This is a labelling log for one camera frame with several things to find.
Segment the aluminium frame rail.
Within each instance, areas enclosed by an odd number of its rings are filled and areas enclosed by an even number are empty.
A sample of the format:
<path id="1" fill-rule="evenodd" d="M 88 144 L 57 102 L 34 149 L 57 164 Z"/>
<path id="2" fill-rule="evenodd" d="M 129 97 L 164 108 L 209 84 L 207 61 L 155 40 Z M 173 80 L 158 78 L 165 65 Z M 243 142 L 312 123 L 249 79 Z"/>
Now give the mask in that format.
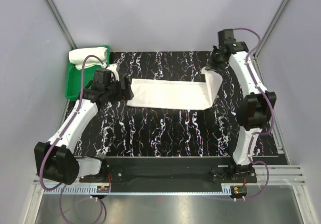
<path id="1" fill-rule="evenodd" d="M 256 184 L 264 184 L 267 178 L 267 172 L 266 167 L 263 165 L 255 165 L 255 176 L 257 182 Z M 269 185 L 278 185 L 278 184 L 289 184 L 289 185 L 305 185 L 304 177 L 301 172 L 301 169 L 299 166 L 296 165 L 273 165 L 268 166 L 268 172 L 269 172 Z M 112 183 L 116 183 L 116 177 L 119 177 L 118 174 L 112 174 L 113 180 Z M 76 181 L 73 183 L 74 185 L 78 185 L 80 183 L 107 183 L 107 180 L 104 180 L 103 182 L 98 182 L 96 180 L 89 180 L 88 177 L 81 177 L 76 179 Z M 44 181 L 44 183 L 49 186 L 49 188 L 52 188 L 52 186 L 56 185 L 57 182 L 54 181 Z M 33 185 L 40 184 L 39 177 L 36 177 L 33 181 Z"/>

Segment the small white towel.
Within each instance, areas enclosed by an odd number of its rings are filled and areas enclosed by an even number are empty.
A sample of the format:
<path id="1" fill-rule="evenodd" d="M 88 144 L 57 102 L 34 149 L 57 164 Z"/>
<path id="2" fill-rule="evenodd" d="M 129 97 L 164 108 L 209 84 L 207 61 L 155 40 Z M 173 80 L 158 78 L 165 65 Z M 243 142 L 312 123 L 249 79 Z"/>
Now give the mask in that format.
<path id="1" fill-rule="evenodd" d="M 213 70 L 203 67 L 205 82 L 133 79 L 131 107 L 206 110 L 211 108 L 223 78 Z"/>

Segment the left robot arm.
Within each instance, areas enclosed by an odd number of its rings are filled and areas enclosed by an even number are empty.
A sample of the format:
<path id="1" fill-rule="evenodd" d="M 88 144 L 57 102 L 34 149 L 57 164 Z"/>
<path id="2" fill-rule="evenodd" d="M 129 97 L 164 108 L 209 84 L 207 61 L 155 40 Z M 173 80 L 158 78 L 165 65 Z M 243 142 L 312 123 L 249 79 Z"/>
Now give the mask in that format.
<path id="1" fill-rule="evenodd" d="M 38 142 L 34 148 L 37 175 L 71 185 L 77 178 L 92 176 L 102 182 L 108 177 L 103 157 L 75 157 L 75 146 L 89 122 L 108 103 L 131 100 L 133 93 L 127 76 L 119 79 L 119 67 L 111 64 L 97 68 L 93 80 L 81 90 L 72 112 L 47 142 Z"/>

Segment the left connector board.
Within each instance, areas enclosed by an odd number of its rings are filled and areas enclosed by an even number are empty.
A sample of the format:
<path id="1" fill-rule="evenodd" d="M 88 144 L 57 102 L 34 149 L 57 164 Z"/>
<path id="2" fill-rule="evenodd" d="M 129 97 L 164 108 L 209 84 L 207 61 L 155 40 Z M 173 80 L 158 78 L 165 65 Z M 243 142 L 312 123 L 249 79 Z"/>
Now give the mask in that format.
<path id="1" fill-rule="evenodd" d="M 96 192 L 97 192 L 97 193 L 109 193 L 109 192 L 110 192 L 110 186 L 107 186 L 107 185 L 98 185 Z"/>

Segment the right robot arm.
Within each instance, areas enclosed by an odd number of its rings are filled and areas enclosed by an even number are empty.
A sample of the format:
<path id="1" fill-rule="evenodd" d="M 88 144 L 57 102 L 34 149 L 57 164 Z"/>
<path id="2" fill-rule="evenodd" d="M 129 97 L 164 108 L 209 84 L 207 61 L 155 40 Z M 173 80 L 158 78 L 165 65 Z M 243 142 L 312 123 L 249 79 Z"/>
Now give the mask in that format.
<path id="1" fill-rule="evenodd" d="M 274 106 L 277 100 L 275 92 L 268 91 L 261 82 L 245 42 L 239 42 L 234 37 L 234 29 L 224 29 L 218 32 L 219 45 L 213 51 L 207 62 L 207 69 L 216 72 L 230 66 L 237 76 L 243 92 L 243 99 L 236 111 L 236 120 L 240 127 L 236 148 L 228 167 L 222 174 L 214 174 L 219 180 L 229 179 L 232 182 L 256 182 L 253 168 L 253 152 L 258 136 L 268 135 L 263 129 L 269 125 L 273 128 Z"/>

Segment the green plastic tray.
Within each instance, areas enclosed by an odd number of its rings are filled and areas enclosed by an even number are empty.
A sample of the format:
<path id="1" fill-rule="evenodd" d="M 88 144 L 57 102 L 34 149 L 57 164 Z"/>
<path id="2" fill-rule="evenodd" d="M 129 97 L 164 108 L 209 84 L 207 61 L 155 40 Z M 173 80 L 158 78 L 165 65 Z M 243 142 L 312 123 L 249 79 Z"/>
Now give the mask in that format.
<path id="1" fill-rule="evenodd" d="M 70 101 L 76 101 L 81 91 L 82 64 L 88 55 L 95 55 L 102 60 L 101 64 L 96 58 L 90 57 L 85 64 L 84 86 L 93 79 L 96 69 L 106 68 L 109 63 L 110 48 L 108 45 L 92 48 L 80 48 L 69 52 L 67 70 L 67 83 L 65 97 Z"/>

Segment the connector board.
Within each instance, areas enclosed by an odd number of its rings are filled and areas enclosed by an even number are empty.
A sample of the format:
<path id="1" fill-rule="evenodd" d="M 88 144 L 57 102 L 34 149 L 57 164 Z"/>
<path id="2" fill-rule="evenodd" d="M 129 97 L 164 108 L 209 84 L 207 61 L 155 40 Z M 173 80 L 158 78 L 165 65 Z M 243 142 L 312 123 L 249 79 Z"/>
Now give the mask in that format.
<path id="1" fill-rule="evenodd" d="M 110 186 L 107 186 L 107 185 L 98 185 L 96 192 L 97 192 L 97 193 L 109 193 L 109 192 L 110 192 Z"/>
<path id="2" fill-rule="evenodd" d="M 232 194 L 244 194 L 247 193 L 247 187 L 246 186 L 234 186 L 232 188 Z"/>

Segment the large white towel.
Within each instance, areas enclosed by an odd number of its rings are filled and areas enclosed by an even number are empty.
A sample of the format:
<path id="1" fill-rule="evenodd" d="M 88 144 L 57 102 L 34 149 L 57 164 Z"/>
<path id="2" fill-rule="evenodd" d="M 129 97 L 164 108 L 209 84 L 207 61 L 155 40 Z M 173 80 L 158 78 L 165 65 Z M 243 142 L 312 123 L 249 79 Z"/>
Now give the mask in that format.
<path id="1" fill-rule="evenodd" d="M 106 68 L 109 63 L 109 50 L 106 46 L 74 49 L 68 54 L 69 63 L 74 65 L 77 70 L 82 69 L 85 59 L 85 68 L 100 66 Z"/>

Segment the right connector board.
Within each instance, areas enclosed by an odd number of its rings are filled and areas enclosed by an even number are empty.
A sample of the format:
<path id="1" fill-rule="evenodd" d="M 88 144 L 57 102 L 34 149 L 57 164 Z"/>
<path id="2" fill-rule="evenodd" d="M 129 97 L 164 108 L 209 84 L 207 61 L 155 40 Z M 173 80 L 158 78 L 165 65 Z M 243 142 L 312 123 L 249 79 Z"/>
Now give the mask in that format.
<path id="1" fill-rule="evenodd" d="M 246 186 L 234 186 L 232 188 L 232 194 L 244 194 L 247 193 L 247 187 Z"/>

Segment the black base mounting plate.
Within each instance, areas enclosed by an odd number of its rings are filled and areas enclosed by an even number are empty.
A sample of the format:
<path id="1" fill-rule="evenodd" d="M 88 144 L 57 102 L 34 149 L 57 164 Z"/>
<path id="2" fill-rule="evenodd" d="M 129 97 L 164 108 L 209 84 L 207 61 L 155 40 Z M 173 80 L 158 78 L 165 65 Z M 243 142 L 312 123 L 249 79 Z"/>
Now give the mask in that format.
<path id="1" fill-rule="evenodd" d="M 106 157 L 108 172 L 118 174 L 120 186 L 165 186 L 170 189 L 207 189 L 219 184 L 250 184 L 219 180 L 230 157 Z"/>

